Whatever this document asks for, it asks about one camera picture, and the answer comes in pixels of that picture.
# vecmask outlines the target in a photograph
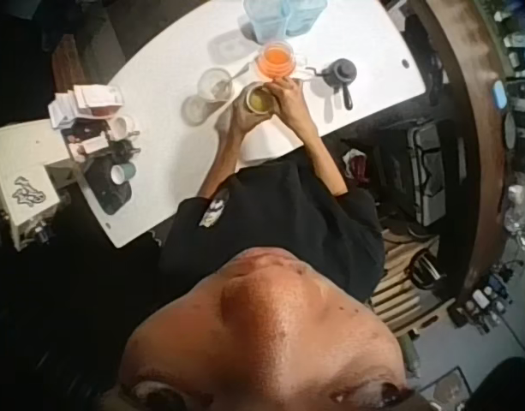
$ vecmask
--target hand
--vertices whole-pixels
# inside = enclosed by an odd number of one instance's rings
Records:
[[[272,116],[272,113],[255,114],[250,111],[245,104],[247,91],[248,87],[245,87],[231,105],[230,132],[232,134],[239,134],[242,137],[245,137],[245,134],[260,123],[269,120]]]
[[[265,84],[266,88],[277,99],[276,114],[281,121],[293,130],[304,141],[318,136],[317,127],[307,109],[302,91],[302,80],[284,77]]]

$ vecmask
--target white appliance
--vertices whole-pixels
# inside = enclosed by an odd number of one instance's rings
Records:
[[[0,128],[0,210],[17,250],[38,239],[60,203],[57,189],[74,181],[73,161],[49,120]]]

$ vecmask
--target shirt logo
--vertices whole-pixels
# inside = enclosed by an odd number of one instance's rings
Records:
[[[222,216],[226,203],[228,202],[229,193],[228,189],[220,190],[217,195],[215,195],[214,200],[209,205],[209,208],[205,211],[203,218],[200,221],[200,227],[205,227],[208,229],[212,227]]]

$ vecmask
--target black t-shirt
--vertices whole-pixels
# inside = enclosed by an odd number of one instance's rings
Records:
[[[245,249],[280,247],[365,301],[384,273],[380,231],[365,190],[335,198],[312,167],[263,164],[228,178],[214,200],[184,200],[160,267],[177,298]]]

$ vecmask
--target eye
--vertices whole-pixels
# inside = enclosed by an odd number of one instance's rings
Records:
[[[333,396],[336,402],[348,403],[356,408],[379,409],[397,405],[409,394],[394,384],[371,381],[357,388]]]
[[[150,411],[187,411],[187,399],[167,384],[145,381],[133,389],[134,396]]]

